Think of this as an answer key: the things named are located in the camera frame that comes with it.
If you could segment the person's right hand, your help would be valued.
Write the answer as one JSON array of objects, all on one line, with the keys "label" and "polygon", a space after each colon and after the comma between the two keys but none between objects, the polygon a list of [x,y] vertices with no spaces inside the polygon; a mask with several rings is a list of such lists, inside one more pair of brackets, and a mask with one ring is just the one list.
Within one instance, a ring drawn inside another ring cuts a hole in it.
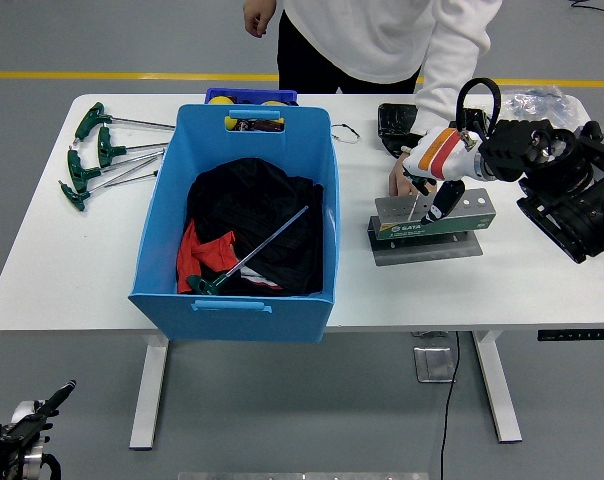
[{"label": "person's right hand", "polygon": [[245,0],[243,19],[246,32],[255,38],[263,37],[276,8],[276,0]]}]

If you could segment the person's left hand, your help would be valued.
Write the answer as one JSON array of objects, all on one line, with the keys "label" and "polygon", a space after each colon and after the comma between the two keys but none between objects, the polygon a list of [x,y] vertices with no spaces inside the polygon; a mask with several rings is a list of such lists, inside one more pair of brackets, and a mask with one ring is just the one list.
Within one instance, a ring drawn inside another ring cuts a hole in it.
[{"label": "person's left hand", "polygon": [[388,195],[391,197],[419,194],[419,191],[415,185],[404,175],[403,161],[409,156],[410,152],[410,147],[401,147],[401,155],[395,161],[395,164],[389,174]]}]

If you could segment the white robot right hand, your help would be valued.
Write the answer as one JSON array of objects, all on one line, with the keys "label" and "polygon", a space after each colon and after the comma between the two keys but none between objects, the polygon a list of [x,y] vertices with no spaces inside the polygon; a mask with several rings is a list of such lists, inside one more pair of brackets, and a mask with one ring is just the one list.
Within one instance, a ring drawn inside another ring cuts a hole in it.
[{"label": "white robot right hand", "polygon": [[476,156],[481,144],[479,134],[452,127],[431,129],[411,149],[403,161],[406,173],[413,179],[440,181],[428,212],[421,219],[423,225],[447,217],[465,193],[465,177],[482,177]]}]

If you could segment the black-white robot left hand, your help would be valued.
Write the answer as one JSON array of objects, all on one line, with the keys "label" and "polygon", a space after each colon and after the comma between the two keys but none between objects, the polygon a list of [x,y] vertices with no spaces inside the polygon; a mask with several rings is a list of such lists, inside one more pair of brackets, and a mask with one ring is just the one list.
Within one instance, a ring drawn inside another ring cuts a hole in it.
[{"label": "black-white robot left hand", "polygon": [[7,436],[13,447],[7,479],[39,479],[44,467],[50,479],[61,479],[62,470],[57,458],[45,452],[50,437],[45,434],[52,428],[51,417],[59,414],[58,408],[76,387],[69,380],[46,400],[23,401],[13,413]]}]

